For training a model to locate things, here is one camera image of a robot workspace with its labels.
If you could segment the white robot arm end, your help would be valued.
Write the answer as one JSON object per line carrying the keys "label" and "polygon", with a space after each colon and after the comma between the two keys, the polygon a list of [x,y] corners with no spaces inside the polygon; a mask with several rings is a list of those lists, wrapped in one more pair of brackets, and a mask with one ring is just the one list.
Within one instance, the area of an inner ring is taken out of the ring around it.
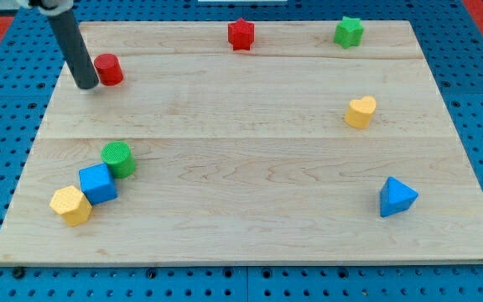
{"label": "white robot arm end", "polygon": [[74,0],[16,0],[22,8],[37,8],[43,15],[53,17],[72,9]]}

